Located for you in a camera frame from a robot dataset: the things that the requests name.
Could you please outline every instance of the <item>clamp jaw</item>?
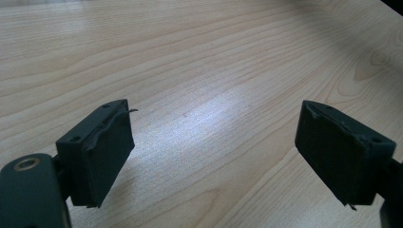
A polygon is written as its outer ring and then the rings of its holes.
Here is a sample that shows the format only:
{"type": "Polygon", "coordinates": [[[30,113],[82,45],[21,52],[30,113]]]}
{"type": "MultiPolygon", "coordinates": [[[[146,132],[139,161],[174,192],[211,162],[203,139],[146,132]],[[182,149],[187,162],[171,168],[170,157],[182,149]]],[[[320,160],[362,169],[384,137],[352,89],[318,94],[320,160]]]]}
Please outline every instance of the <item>clamp jaw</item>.
{"type": "Polygon", "coordinates": [[[127,100],[104,104],[56,142],[57,155],[32,154],[0,173],[0,226],[71,227],[66,199],[100,207],[134,142],[127,100]]]}
{"type": "Polygon", "coordinates": [[[395,142],[326,104],[302,103],[296,147],[344,205],[385,199],[382,227],[403,227],[403,165],[395,142]]]}

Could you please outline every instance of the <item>wooden table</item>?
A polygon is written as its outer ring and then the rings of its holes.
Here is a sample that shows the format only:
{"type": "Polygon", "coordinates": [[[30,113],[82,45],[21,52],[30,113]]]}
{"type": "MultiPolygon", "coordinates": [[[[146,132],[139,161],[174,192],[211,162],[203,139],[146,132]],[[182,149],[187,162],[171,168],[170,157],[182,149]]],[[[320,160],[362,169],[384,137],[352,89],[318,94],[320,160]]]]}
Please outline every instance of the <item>wooden table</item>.
{"type": "Polygon", "coordinates": [[[302,100],[403,151],[403,17],[377,0],[3,0],[0,166],[127,98],[136,147],[78,227],[380,227],[299,155],[302,100]]]}

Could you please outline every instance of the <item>black plastic part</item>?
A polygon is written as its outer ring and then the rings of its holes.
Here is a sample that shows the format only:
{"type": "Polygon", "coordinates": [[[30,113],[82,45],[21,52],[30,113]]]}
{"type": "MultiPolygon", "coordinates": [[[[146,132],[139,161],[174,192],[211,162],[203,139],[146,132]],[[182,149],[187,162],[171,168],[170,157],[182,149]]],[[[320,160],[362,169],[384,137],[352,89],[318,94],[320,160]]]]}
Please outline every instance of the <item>black plastic part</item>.
{"type": "Polygon", "coordinates": [[[74,205],[100,207],[134,142],[127,100],[104,104],[56,142],[74,205]]]}
{"type": "Polygon", "coordinates": [[[389,165],[381,170],[379,176],[381,179],[377,187],[377,193],[390,206],[399,209],[403,216],[403,164],[396,160],[391,160],[389,165]]]}
{"type": "Polygon", "coordinates": [[[391,201],[385,201],[380,209],[380,222],[382,228],[402,228],[402,205],[396,207],[396,205],[393,205],[391,201]]]}
{"type": "Polygon", "coordinates": [[[395,143],[333,107],[304,101],[296,147],[344,205],[370,205],[395,143]]]}
{"type": "Polygon", "coordinates": [[[28,155],[10,162],[2,169],[0,226],[71,227],[51,156],[28,155]]]}
{"type": "Polygon", "coordinates": [[[60,194],[62,195],[63,200],[67,200],[71,195],[72,186],[74,186],[72,174],[62,165],[59,155],[53,157],[53,164],[59,182],[60,194]]]}
{"type": "Polygon", "coordinates": [[[403,5],[402,5],[401,1],[399,1],[399,0],[382,0],[382,2],[403,16],[403,5]]]}

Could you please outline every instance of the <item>screw hole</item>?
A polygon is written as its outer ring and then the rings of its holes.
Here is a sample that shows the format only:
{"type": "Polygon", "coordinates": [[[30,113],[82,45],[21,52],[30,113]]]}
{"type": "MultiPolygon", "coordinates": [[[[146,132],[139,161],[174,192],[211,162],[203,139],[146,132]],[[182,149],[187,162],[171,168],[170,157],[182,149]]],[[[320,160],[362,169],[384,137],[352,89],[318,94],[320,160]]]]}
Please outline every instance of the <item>screw hole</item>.
{"type": "Polygon", "coordinates": [[[373,138],[373,142],[374,143],[382,143],[382,141],[380,139],[378,139],[378,138],[373,138]]]}
{"type": "Polygon", "coordinates": [[[74,142],[77,142],[77,141],[79,141],[81,139],[81,137],[79,137],[79,136],[74,136],[74,137],[71,137],[70,139],[68,139],[70,142],[72,142],[72,143],[74,143],[74,142]]]}
{"type": "Polygon", "coordinates": [[[28,158],[14,165],[15,171],[25,171],[35,167],[41,160],[38,158],[28,158]]]}

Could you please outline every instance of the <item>light wood surface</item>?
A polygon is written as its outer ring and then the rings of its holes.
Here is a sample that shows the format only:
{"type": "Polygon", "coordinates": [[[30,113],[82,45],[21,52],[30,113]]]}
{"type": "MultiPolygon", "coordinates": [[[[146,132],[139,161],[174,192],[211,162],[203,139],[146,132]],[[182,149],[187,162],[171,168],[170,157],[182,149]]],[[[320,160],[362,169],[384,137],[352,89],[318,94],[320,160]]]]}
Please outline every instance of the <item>light wood surface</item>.
{"type": "Polygon", "coordinates": [[[403,17],[376,0],[0,2],[0,166],[127,98],[136,143],[74,227],[380,227],[299,155],[302,100],[403,159],[403,17]]]}

